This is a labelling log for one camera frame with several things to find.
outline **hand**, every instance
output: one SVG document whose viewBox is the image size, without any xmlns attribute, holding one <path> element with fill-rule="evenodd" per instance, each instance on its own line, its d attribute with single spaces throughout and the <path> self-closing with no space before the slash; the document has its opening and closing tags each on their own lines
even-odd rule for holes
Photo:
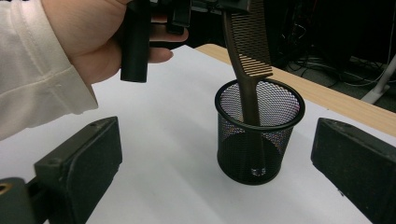
<svg viewBox="0 0 396 224">
<path fill-rule="evenodd" d="M 120 69 L 121 49 L 115 38 L 126 4 L 131 0 L 42 0 L 49 23 L 65 54 L 87 85 L 114 76 Z M 154 22 L 166 22 L 155 17 Z M 164 24 L 153 24 L 150 41 L 181 42 L 188 37 L 166 33 Z M 151 48 L 148 61 L 162 63 L 172 58 L 169 49 Z"/>
</svg>

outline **mesh cup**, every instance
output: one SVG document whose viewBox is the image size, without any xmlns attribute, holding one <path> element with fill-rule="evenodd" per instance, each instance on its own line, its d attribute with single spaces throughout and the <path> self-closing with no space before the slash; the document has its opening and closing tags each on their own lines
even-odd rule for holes
<svg viewBox="0 0 396 224">
<path fill-rule="evenodd" d="M 290 86 L 272 79 L 257 85 L 261 126 L 243 121 L 237 80 L 225 84 L 215 98 L 219 112 L 218 162 L 221 170 L 231 179 L 247 185 L 271 181 L 279 173 L 292 128 L 304 116 L 305 104 L 301 95 Z M 251 153 L 251 135 L 258 135 L 263 156 Z M 253 164 L 264 160 L 264 167 Z"/>
</svg>

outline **finger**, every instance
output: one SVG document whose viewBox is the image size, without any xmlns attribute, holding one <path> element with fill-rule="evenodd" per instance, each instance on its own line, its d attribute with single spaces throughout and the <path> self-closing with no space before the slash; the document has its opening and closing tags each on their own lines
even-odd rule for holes
<svg viewBox="0 0 396 224">
<path fill-rule="evenodd" d="M 149 63 L 164 63 L 173 57 L 173 52 L 164 48 L 150 48 L 148 53 Z"/>
<path fill-rule="evenodd" d="M 127 5 L 128 3 L 132 2 L 132 0 L 117 0 L 117 2 Z"/>
<path fill-rule="evenodd" d="M 165 14 L 153 14 L 151 16 L 151 22 L 166 23 L 168 17 Z"/>
<path fill-rule="evenodd" d="M 154 24 L 151 26 L 150 41 L 183 42 L 189 37 L 189 32 L 184 28 L 183 35 L 172 35 L 166 32 L 166 26 Z"/>
</svg>

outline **white paper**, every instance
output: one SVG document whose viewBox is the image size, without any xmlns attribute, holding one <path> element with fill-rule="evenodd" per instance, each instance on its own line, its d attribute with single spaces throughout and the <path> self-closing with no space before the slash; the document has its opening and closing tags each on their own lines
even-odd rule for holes
<svg viewBox="0 0 396 224">
<path fill-rule="evenodd" d="M 217 162 L 214 97 L 235 79 L 233 69 L 189 47 L 174 53 L 170 62 L 149 66 L 146 84 L 116 75 L 94 85 L 99 109 L 0 142 L 0 178 L 29 181 L 33 164 L 68 137 L 117 116 L 123 163 L 88 223 L 370 223 L 312 165 L 317 120 L 329 111 L 309 101 L 274 180 L 247 186 L 225 175 Z"/>
</svg>

